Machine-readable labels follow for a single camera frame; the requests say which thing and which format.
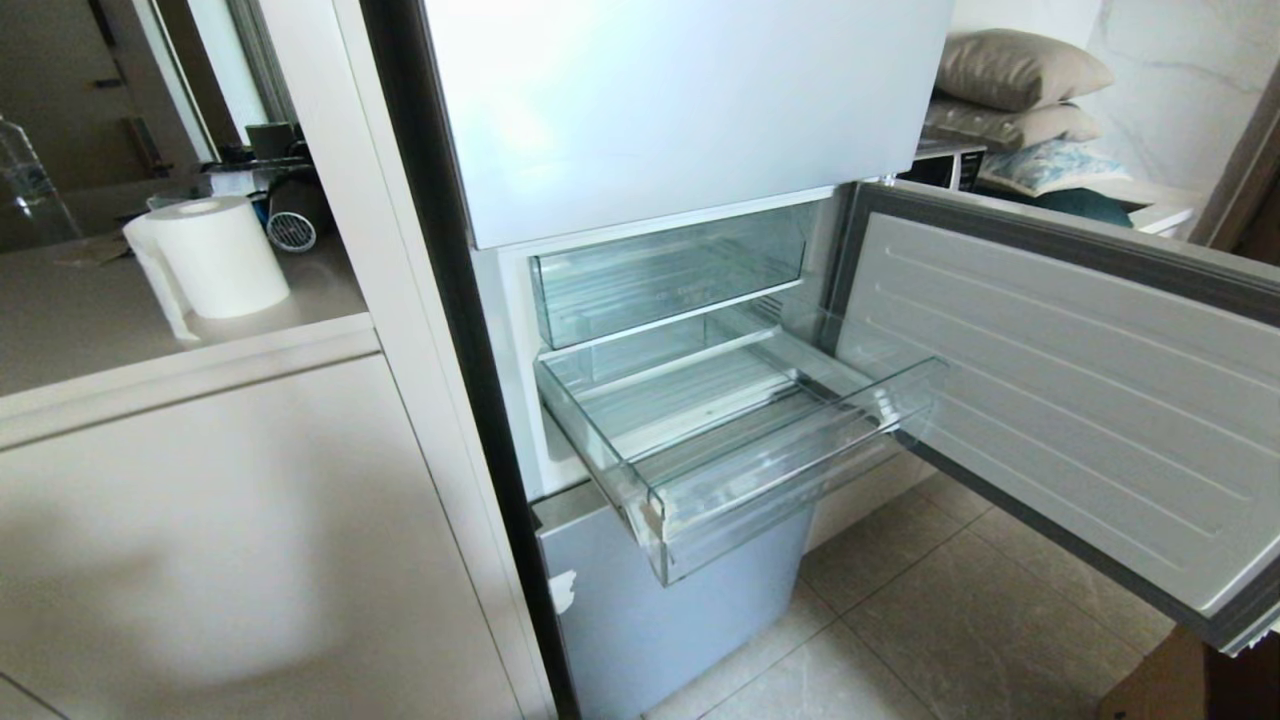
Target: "refrigerator door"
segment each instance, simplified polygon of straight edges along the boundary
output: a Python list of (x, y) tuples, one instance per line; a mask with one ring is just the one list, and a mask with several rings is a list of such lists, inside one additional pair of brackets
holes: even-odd
[(1280, 269), (913, 183), (855, 193), (828, 304), (951, 366), (915, 451), (1217, 647), (1265, 633)]
[(425, 0), (475, 246), (904, 170), (951, 0)]

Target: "microwave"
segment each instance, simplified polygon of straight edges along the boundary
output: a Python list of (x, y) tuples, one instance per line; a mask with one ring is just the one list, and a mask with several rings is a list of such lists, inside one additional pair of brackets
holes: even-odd
[(911, 169), (900, 179), (970, 192), (978, 182), (978, 168), (987, 149), (972, 142), (922, 137), (915, 146)]

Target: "freezer shelf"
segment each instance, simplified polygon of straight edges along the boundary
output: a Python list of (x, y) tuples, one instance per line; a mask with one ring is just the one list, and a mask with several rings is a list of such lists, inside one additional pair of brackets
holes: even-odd
[(539, 332), (562, 348), (795, 282), (818, 205), (530, 258)]
[(902, 450), (946, 364), (749, 302), (539, 357), (550, 415), (669, 584)]

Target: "beige floor tile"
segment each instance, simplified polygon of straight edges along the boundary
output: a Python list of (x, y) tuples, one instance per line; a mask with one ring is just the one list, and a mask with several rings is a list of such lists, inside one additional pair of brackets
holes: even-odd
[(933, 720), (893, 673), (835, 623), (707, 715), (707, 720)]
[(951, 479), (945, 473), (934, 473), (933, 477), (915, 486), (915, 492), (925, 500), (938, 506), (951, 516), (952, 520), (968, 525), (977, 520), (983, 512), (991, 510), (991, 503), (980, 495)]
[(960, 527), (923, 496), (909, 492), (806, 555), (800, 575), (844, 614)]
[(992, 510), (970, 530), (1143, 655), (1174, 629), (1162, 612), (1002, 510)]
[(646, 720), (692, 720), (716, 707), (771, 665), (829, 625), (836, 614), (809, 588), (796, 583), (791, 605), (782, 618), (736, 652), (703, 673), (658, 707)]
[(968, 530), (844, 621), (942, 720), (1093, 717), (1142, 659)]

